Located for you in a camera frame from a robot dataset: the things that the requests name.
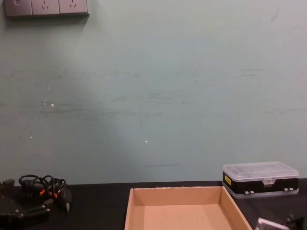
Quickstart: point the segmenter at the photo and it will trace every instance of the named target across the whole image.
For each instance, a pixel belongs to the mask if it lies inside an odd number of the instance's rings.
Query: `black device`
[[[307,215],[296,217],[291,214],[289,218],[287,218],[287,225],[289,227],[295,225],[298,230],[307,230]]]
[[[30,174],[20,177],[19,183],[26,196],[42,202],[53,199],[67,213],[70,211],[72,194],[64,179],[53,178],[50,175],[38,177]]]
[[[24,209],[10,198],[14,182],[13,179],[9,179],[0,183],[0,228],[20,229],[46,220],[50,209],[44,204]]]

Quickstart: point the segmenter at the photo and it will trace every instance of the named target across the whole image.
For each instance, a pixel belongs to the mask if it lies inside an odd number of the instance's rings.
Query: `light switch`
[[[4,0],[3,3],[7,17],[32,15],[31,0]]]
[[[88,14],[87,0],[59,0],[60,14]]]
[[[33,15],[59,14],[58,0],[31,0]]]

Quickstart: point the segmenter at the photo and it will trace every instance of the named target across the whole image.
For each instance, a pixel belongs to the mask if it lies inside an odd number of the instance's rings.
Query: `yellow label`
[[[229,183],[229,185],[231,185],[231,180],[230,180],[229,177],[226,176],[226,175],[225,175],[225,181],[226,181],[227,183]]]

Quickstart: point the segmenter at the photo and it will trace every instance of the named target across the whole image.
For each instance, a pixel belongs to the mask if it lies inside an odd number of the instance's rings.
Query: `plastic storage box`
[[[223,185],[235,198],[297,194],[298,177],[297,170],[281,162],[223,166]]]

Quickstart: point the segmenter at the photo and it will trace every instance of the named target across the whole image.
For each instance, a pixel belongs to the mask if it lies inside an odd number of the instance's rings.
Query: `box latch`
[[[267,177],[262,180],[264,187],[271,187],[275,183],[275,179]]]

